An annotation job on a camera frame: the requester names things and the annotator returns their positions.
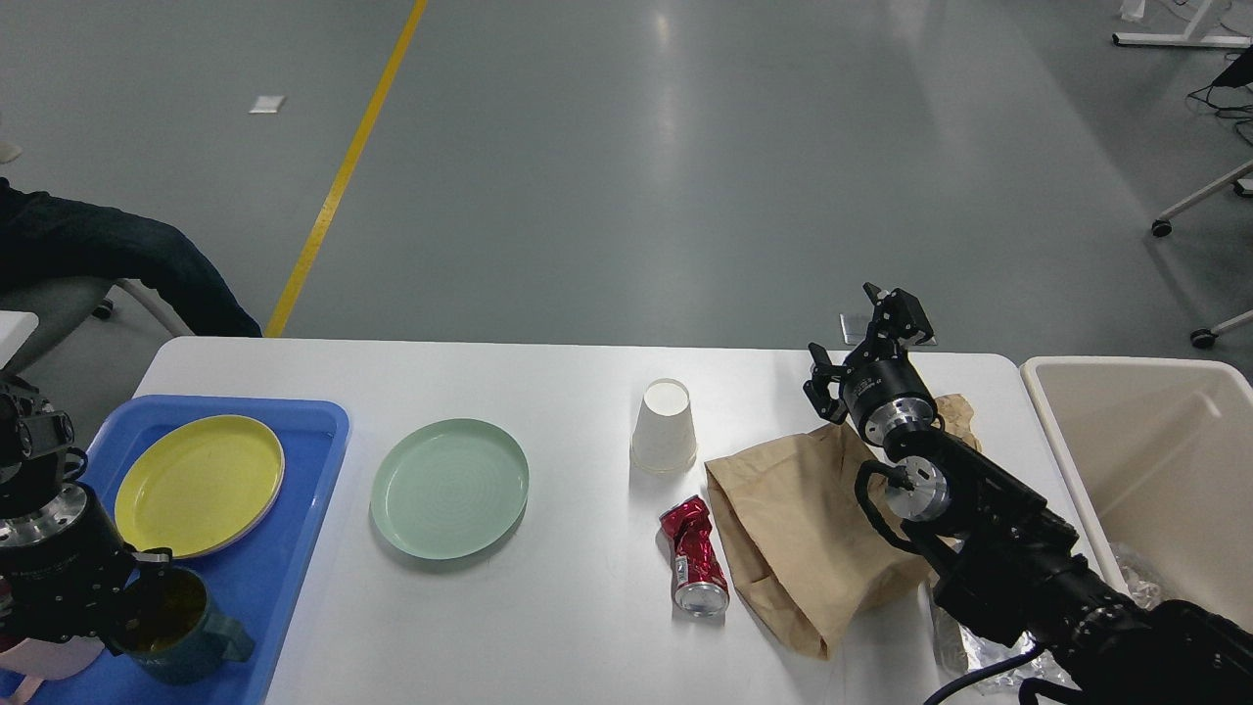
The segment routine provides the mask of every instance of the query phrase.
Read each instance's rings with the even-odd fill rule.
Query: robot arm
[[[933,426],[935,402],[908,362],[908,346],[932,333],[917,298],[870,283],[866,292],[875,303],[866,339],[843,366],[811,343],[804,392],[819,417],[847,416],[891,461],[865,463],[855,492],[886,541],[940,576],[936,604],[1007,646],[1030,634],[1083,687],[1073,702],[1253,702],[1253,636],[1189,602],[1141,610],[1071,555],[1079,536],[1042,496]],[[887,478],[905,537],[870,502],[875,475]]]
[[[10,587],[0,634],[98,636],[118,654],[115,635],[150,599],[170,553],[135,552],[122,540],[95,492],[78,482],[86,460],[73,442],[69,417],[0,373],[0,576]],[[79,457],[69,473],[68,455]],[[139,587],[124,594],[137,569]]]

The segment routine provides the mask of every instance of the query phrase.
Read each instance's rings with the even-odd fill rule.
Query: paper cup
[[[650,473],[685,471],[697,460],[688,388],[673,379],[648,386],[630,442],[632,466]]]
[[[0,669],[43,680],[61,680],[91,665],[103,650],[104,644],[98,639],[76,636],[65,644],[24,639],[0,652]]]

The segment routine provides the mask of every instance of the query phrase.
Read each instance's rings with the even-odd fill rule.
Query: brown paper bag
[[[965,399],[959,407],[970,409]],[[949,432],[970,436],[971,416],[946,417]],[[858,610],[903,596],[930,572],[885,542],[857,506],[853,481],[872,457],[851,428],[828,425],[705,463],[736,590],[779,641],[807,656],[829,659]],[[875,476],[870,496],[900,532],[883,482]]]
[[[945,421],[945,431],[956,436],[962,443],[975,451],[984,452],[984,446],[979,443],[979,440],[970,431],[970,425],[975,418],[975,409],[970,406],[970,402],[966,402],[965,397],[960,394],[937,397],[936,412]]]

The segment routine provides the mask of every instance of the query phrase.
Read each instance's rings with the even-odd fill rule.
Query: mug handle
[[[209,615],[204,631],[222,642],[222,657],[227,661],[247,661],[254,646],[252,637],[243,630],[238,620],[226,615]]]

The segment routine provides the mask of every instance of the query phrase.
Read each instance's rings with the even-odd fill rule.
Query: blue tray
[[[252,659],[228,661],[200,682],[172,686],[153,680],[130,659],[105,651],[81,674],[45,682],[33,705],[256,705],[264,700],[343,462],[348,441],[343,409],[330,402],[140,397],[105,419],[88,450],[90,465],[83,482],[100,495],[112,515],[122,478],[140,453],[175,428],[217,414],[241,414],[268,426],[287,461],[278,498],[256,528],[217,553],[178,561],[200,574],[222,610],[243,622],[257,642]]]

